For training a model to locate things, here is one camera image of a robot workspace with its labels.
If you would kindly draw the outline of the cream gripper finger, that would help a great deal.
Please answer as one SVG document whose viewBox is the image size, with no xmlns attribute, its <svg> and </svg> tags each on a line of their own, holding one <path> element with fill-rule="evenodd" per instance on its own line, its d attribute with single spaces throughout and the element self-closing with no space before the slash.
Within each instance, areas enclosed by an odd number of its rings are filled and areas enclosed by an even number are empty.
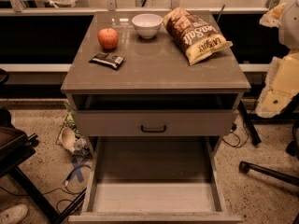
<svg viewBox="0 0 299 224">
<path fill-rule="evenodd" d="M 281 20 L 284 12 L 284 8 L 286 3 L 280 3 L 279 5 L 268 10 L 263 16 L 260 18 L 259 23 L 265 27 L 277 27 L 281 26 Z"/>
<path fill-rule="evenodd" d="M 255 112 L 262 118 L 273 118 L 299 93 L 299 52 L 282 59 L 274 57 L 269 64 Z"/>
</svg>

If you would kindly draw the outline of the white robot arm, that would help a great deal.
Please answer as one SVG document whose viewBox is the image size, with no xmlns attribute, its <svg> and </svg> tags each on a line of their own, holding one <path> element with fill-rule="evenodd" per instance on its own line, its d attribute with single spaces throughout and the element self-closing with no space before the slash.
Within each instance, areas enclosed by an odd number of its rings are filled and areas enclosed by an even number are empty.
<svg viewBox="0 0 299 224">
<path fill-rule="evenodd" d="M 269 64 L 255 112 L 273 118 L 299 93 L 299 0 L 288 0 L 270 9 L 260 19 L 266 27 L 278 28 L 278 41 L 290 51 Z"/>
</svg>

